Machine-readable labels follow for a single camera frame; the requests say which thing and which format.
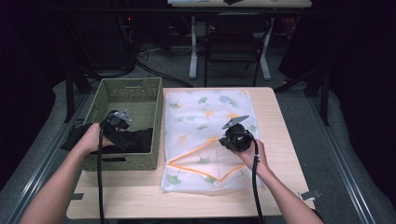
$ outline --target leaf print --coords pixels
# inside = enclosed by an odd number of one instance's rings
[[[207,176],[207,177],[205,178],[205,181],[208,182],[208,183],[213,184],[213,183],[215,183],[216,179],[213,178],[213,176],[210,176],[210,175],[209,175],[209,176]]]
[[[238,107],[238,103],[232,99],[230,99],[230,97],[222,95],[220,96],[220,101],[226,105],[232,105],[233,107]]]
[[[177,178],[177,175],[167,175],[167,179],[168,179],[169,183],[171,183],[173,185],[181,183],[181,180],[179,180]]]
[[[211,116],[213,116],[213,115],[215,114],[212,110],[206,110],[206,111],[204,111],[204,113],[205,113],[208,117],[211,117]]]
[[[238,107],[238,103],[233,100],[230,101],[230,105],[232,105],[233,107]]]
[[[188,116],[186,117],[186,120],[195,120],[197,117],[196,116]]]
[[[186,134],[183,134],[183,135],[181,135],[181,136],[178,138],[178,142],[179,142],[179,143],[185,142],[186,139],[187,139],[187,135],[186,135]]]
[[[201,125],[198,128],[196,128],[196,130],[199,130],[198,133],[202,130],[202,129],[206,129],[208,128],[206,125]]]
[[[250,124],[250,126],[247,128],[249,131],[255,133],[257,131],[257,126]]]
[[[207,100],[207,97],[202,97],[201,99],[199,99],[198,105],[200,105],[200,104],[206,104],[207,105],[206,100]]]
[[[241,169],[241,175],[250,178],[250,173],[248,172],[247,169]]]
[[[204,165],[204,164],[209,164],[210,163],[210,158],[209,157],[207,157],[207,158],[201,158],[199,161],[197,161],[196,162],[197,164],[201,164],[201,165]]]
[[[220,101],[227,105],[230,103],[231,99],[228,96],[220,96]]]
[[[230,119],[234,119],[234,118],[238,118],[239,115],[235,114],[235,113],[231,113],[231,114],[228,114],[227,117],[230,118]]]
[[[177,100],[174,104],[169,104],[169,106],[170,106],[171,108],[174,108],[174,109],[179,109],[179,108],[181,108],[181,106],[178,104],[178,100]]]
[[[186,122],[184,122],[184,117],[182,116],[182,117],[177,117],[176,118],[176,123],[179,123],[179,122],[183,122],[185,125],[187,125],[187,123]]]

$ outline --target green basket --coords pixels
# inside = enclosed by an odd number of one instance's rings
[[[102,122],[111,110],[128,110],[130,132],[153,129],[150,153],[102,154],[103,171],[156,170],[163,117],[163,81],[153,78],[104,78],[93,99],[85,123]],[[82,163],[85,171],[96,171],[96,155]]]

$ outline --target gray carpet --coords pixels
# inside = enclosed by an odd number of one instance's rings
[[[271,39],[266,59],[269,64],[272,80],[264,81],[262,77],[259,77],[258,86],[276,88],[283,84],[283,80],[286,79],[286,77],[278,72],[277,68],[282,59],[285,46],[286,42],[282,40],[282,38]],[[204,85],[202,48],[199,48],[199,54],[198,78],[195,80],[190,80],[188,78],[190,69],[189,53],[176,54],[172,50],[155,49],[148,52],[148,54],[143,54],[140,61],[154,70],[189,82],[194,87],[202,87]],[[254,69],[253,65],[251,65],[247,71],[243,69],[242,65],[237,65],[235,68],[227,70],[227,72],[237,71],[238,74],[244,73],[244,76],[248,77],[252,74],[252,69]],[[220,71],[223,71],[218,66],[212,66],[209,67],[209,69],[212,69],[212,71],[215,69],[219,74]],[[153,77],[153,75],[136,67],[132,73],[125,77]],[[246,86],[250,83],[250,79],[247,83],[234,81],[233,78],[228,79],[232,82],[226,85],[237,83]],[[90,80],[90,82],[93,87],[97,88],[97,81]],[[209,83],[213,86],[222,86],[225,82],[216,79],[210,80]],[[179,87],[166,80],[163,85],[165,87]],[[302,93],[303,89],[304,83],[300,83],[287,92],[278,93],[276,97],[289,129],[290,137],[296,149],[300,164],[302,165],[308,187],[310,189],[318,189],[322,193],[322,196],[315,201],[317,211],[326,223],[372,223],[372,219],[370,219],[369,222],[363,221],[364,218],[361,217],[361,214],[356,209],[354,201],[351,200],[351,193],[347,188],[346,181],[340,175],[340,170],[334,162],[332,144],[329,143],[328,136],[323,131],[321,121],[316,119],[316,113],[318,112],[315,108],[315,102],[317,99],[305,98]],[[7,223],[8,221],[9,223],[18,222],[18,218],[22,213],[20,208],[24,207],[21,205],[26,203],[26,196],[23,194],[24,189],[29,189],[29,187],[31,188],[35,184],[35,181],[33,181],[33,183],[30,182],[32,181],[31,177],[35,173],[39,173],[43,177],[41,181],[45,182],[59,167],[67,154],[60,149],[55,150],[53,153],[50,152],[50,149],[53,147],[59,148],[59,145],[64,141],[63,133],[70,127],[70,123],[64,124],[66,115],[64,83],[60,83],[56,86],[54,91],[57,95],[56,103],[47,123],[32,144],[18,170],[0,193],[0,223]],[[79,97],[81,94],[76,91],[77,105],[80,104],[79,108],[81,109],[77,112],[73,122],[78,122],[78,119],[85,118],[94,94],[95,92],[92,91],[88,99],[79,101],[78,99],[84,97]],[[361,191],[361,195],[364,201],[367,202],[367,207],[374,221],[376,223],[396,223],[396,214],[388,198],[376,188],[348,142],[346,125],[339,109],[337,98],[333,94],[330,96],[329,122],[331,126],[327,128],[327,130],[330,131],[336,139],[336,143],[346,160],[347,167],[350,173],[353,174],[359,186],[359,190]],[[43,160],[49,155],[53,158],[52,163],[42,164]],[[47,169],[44,169],[44,171],[42,169],[37,170],[37,168],[42,165],[46,166]],[[202,221],[204,223],[224,223],[224,220],[210,220],[210,222],[209,220]],[[110,220],[110,223],[117,222],[117,220]],[[98,220],[70,220],[65,217],[64,223],[98,223]],[[284,221],[282,217],[267,217],[266,223],[284,223]]]

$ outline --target person's right hand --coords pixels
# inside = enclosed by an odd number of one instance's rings
[[[99,134],[100,134],[100,124],[93,123],[87,132],[79,139],[74,148],[78,148],[79,150],[84,151],[86,155],[91,152],[97,151],[99,146]],[[106,146],[114,146],[114,144],[108,140],[106,137],[103,137],[103,147]]]
[[[256,139],[257,146],[259,148],[259,164],[263,165],[265,168],[268,167],[267,163],[267,157],[265,156],[265,149],[264,149],[264,143],[260,141],[259,139]],[[255,145],[254,142],[251,141],[250,147],[245,150],[245,151],[233,151],[233,154],[237,155],[239,158],[241,158],[242,162],[249,168],[250,170],[253,168],[253,161],[255,157]]]

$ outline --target dark background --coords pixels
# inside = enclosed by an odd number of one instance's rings
[[[279,70],[290,78],[300,76],[317,67],[340,37],[346,39],[331,59],[331,90],[340,100],[351,145],[395,205],[396,7],[393,1],[385,0],[341,3],[345,8],[358,6],[357,17],[300,19]],[[336,1],[316,0],[312,9],[331,9],[334,5]],[[71,64],[91,68],[92,61],[62,20],[45,20],[33,2],[3,1],[0,10],[2,188],[50,114],[55,98],[52,87],[65,79]],[[347,32],[337,33],[345,23],[350,24]],[[107,30],[114,30],[112,24],[105,25]],[[84,30],[78,25],[72,29]],[[119,40],[119,36],[112,34],[105,40]],[[165,40],[157,41],[166,46]],[[108,45],[125,50],[122,41]],[[124,57],[111,65],[128,64],[130,55],[124,52]]]

